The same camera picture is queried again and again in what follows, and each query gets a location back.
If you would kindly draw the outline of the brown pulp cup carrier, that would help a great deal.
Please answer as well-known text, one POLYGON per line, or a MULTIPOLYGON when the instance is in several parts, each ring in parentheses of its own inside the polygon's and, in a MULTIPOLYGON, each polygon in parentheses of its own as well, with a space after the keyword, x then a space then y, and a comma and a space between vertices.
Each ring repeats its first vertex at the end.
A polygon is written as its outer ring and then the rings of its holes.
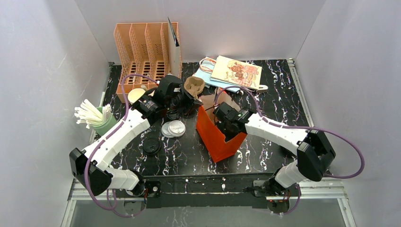
POLYGON ((199 99, 200 94, 205 88, 205 81, 202 78, 190 76, 184 83, 184 89, 195 99, 199 99))

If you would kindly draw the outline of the orange paper bag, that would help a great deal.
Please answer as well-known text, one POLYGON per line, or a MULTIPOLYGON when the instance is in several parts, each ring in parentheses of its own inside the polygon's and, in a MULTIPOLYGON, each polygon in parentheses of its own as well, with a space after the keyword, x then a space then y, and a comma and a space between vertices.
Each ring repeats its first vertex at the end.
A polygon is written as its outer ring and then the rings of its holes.
POLYGON ((239 133, 230 140, 217 127, 217 118, 213 114, 215 95, 201 95, 203 105, 199 108, 196 130, 199 133, 213 162, 217 163, 233 156, 246 138, 246 133, 239 133))

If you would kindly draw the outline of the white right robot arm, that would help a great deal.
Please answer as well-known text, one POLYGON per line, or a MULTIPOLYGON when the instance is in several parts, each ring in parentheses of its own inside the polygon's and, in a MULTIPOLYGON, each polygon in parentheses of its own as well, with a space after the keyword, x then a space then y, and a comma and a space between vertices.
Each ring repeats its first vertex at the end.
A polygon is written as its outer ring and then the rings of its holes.
POLYGON ((258 114, 253 109, 236 110, 223 102, 213 111, 218 128, 230 137, 243 132, 273 142, 296 156, 295 161, 279 168, 265 183, 278 192, 303 180, 319 182, 336 154, 324 132, 291 128, 258 114))

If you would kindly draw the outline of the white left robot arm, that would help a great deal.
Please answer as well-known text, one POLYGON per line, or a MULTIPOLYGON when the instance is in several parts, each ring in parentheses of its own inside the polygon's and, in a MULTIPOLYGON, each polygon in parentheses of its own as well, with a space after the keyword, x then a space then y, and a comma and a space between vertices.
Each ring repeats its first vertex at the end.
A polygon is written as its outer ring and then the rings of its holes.
POLYGON ((149 129, 172 111, 191 114, 202 102, 184 88, 183 81, 167 74, 157 87, 146 91, 126 109, 126 115, 105 135, 83 150, 73 149, 70 154, 71 170, 91 196, 108 189, 123 189, 142 195, 145 181, 136 170, 110 168, 111 161, 135 137, 149 129))

